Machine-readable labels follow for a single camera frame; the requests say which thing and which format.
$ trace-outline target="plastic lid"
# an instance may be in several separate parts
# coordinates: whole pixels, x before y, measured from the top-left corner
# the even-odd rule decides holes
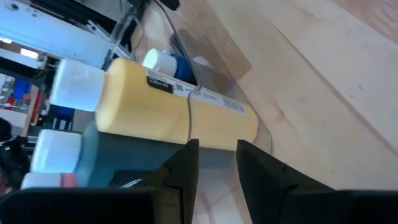
[[[71,173],[79,161],[80,147],[81,134],[42,130],[37,139],[30,171]]]
[[[165,75],[170,75],[171,77],[173,77],[177,71],[176,59],[156,49],[150,49],[148,51],[142,66]]]
[[[105,72],[70,59],[62,59],[50,95],[50,103],[94,111],[101,99]]]
[[[61,187],[61,174],[27,173],[21,184],[21,189],[36,187]]]

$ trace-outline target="yellow bottle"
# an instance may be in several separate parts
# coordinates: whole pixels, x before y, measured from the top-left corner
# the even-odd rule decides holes
[[[50,102],[95,111],[105,133],[185,144],[187,96],[193,85],[118,58],[107,72],[62,60]],[[192,100],[192,138],[201,147],[235,151],[236,141],[253,142],[257,116],[248,105],[202,89]]]

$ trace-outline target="clear plastic container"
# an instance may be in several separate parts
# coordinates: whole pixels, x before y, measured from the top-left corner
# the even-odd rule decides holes
[[[151,1],[141,19],[141,25],[132,34],[134,49],[131,59],[141,64],[146,53],[153,48],[181,54],[189,60],[197,78],[198,87],[193,92],[206,88],[251,105],[214,47],[207,41],[206,35],[196,32],[195,27],[188,24],[181,15],[180,9],[172,11],[162,3]],[[195,107],[196,100],[194,93],[187,99],[187,110],[190,111],[191,118],[195,113],[205,113]],[[257,138],[253,143],[272,154],[271,135],[262,120],[258,117],[257,120]],[[195,127],[199,122],[191,119],[187,139],[195,138]],[[236,153],[220,150],[216,154],[217,159],[200,160],[193,222],[251,222],[239,182]]]

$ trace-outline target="barcode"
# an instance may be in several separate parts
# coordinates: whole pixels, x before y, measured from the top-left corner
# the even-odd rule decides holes
[[[180,84],[175,84],[175,87],[178,91],[184,91],[184,87]]]
[[[239,103],[235,103],[234,101],[223,97],[224,106],[228,109],[235,110],[240,113],[245,113],[244,108]]]

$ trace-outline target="label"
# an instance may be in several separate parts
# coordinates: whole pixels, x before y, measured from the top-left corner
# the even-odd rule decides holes
[[[190,92],[195,88],[195,86],[191,84],[185,83],[178,79],[174,79],[167,75],[163,75],[161,73],[157,73],[152,70],[146,70],[146,75],[149,86],[158,90],[172,93],[177,96],[188,98]],[[195,100],[209,103],[211,105],[218,106],[220,108],[224,108],[226,110],[230,110],[241,115],[247,115],[242,103],[207,90],[205,88],[201,88],[199,91],[193,93],[192,97]]]

